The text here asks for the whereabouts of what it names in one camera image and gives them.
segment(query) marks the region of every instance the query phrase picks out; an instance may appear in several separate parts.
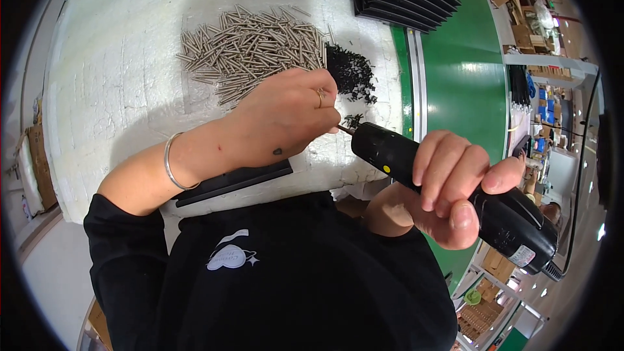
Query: gold ring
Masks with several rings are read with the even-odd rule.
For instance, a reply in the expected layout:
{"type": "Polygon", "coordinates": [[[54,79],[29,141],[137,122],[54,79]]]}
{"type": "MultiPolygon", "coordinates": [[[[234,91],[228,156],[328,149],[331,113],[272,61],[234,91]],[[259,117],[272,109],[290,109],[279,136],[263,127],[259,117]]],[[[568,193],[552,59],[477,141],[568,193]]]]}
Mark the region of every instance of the gold ring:
{"type": "Polygon", "coordinates": [[[316,90],[316,93],[318,94],[318,108],[321,108],[321,106],[323,105],[323,92],[321,92],[321,90],[316,90]]]}

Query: black electric screwdriver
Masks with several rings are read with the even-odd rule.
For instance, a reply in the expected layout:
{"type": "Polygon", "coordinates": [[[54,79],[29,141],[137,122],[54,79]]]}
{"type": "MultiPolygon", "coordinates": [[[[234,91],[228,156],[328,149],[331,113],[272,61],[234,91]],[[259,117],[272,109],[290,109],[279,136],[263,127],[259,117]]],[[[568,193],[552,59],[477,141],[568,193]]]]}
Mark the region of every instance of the black electric screwdriver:
{"type": "MultiPolygon", "coordinates": [[[[350,134],[356,156],[384,171],[403,186],[420,194],[412,182],[412,167],[418,143],[370,122],[350,134]]],[[[535,204],[517,188],[505,194],[486,194],[479,186],[468,200],[479,216],[479,237],[527,273],[543,272],[552,280],[563,278],[552,262],[557,252],[558,233],[535,204]]]]}

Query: hand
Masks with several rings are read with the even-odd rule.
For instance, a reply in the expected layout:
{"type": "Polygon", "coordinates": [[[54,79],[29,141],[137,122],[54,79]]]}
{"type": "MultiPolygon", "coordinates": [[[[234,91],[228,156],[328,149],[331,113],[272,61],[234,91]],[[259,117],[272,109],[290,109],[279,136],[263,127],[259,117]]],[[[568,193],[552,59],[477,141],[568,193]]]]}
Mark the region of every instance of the hand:
{"type": "Polygon", "coordinates": [[[447,130],[430,132],[414,160],[413,180],[421,195],[409,191],[418,206],[411,207],[414,225],[445,249],[465,249],[476,241],[479,220],[467,200],[481,184],[488,194],[502,194],[517,186],[525,166],[507,158],[490,167],[488,153],[447,130]]]}
{"type": "Polygon", "coordinates": [[[234,165],[268,166],[302,152],[324,133],[337,133],[337,94],[324,69],[292,68],[268,77],[222,119],[234,165]]]}

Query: bracelet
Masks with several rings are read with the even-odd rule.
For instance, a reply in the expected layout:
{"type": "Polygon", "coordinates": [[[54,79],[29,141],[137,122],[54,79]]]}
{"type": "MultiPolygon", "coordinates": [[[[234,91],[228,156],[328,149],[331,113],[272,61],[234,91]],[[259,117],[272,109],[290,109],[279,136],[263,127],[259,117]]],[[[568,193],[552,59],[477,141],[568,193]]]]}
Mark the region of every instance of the bracelet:
{"type": "Polygon", "coordinates": [[[167,171],[167,175],[169,175],[169,179],[171,179],[171,182],[173,182],[176,186],[178,186],[179,189],[192,190],[196,188],[197,186],[199,186],[199,183],[195,184],[193,187],[184,187],[182,184],[178,183],[178,181],[174,178],[174,175],[171,173],[171,167],[169,166],[169,148],[171,148],[171,143],[174,141],[174,138],[181,135],[182,133],[184,132],[181,131],[169,137],[169,139],[167,140],[167,144],[165,144],[165,170],[167,171]]]}

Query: person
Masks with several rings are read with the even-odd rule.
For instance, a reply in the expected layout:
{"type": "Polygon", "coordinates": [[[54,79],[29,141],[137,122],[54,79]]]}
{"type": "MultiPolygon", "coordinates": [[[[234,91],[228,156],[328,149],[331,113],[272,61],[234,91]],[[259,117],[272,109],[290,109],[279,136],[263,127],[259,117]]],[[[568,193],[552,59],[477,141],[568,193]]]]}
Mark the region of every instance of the person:
{"type": "Polygon", "coordinates": [[[556,202],[540,205],[540,211],[561,232],[559,223],[561,220],[561,205],[556,202]]]}
{"type": "Polygon", "coordinates": [[[457,318],[424,234],[445,249],[475,242],[468,195],[519,183],[517,158],[446,130],[414,160],[422,194],[394,183],[361,219],[329,192],[180,221],[170,254],[158,210],[183,188],[302,152],[337,133],[336,83],[326,70],[270,76],[225,117],[116,166],[84,219],[90,277],[112,346],[122,350],[443,350],[457,318]]]}

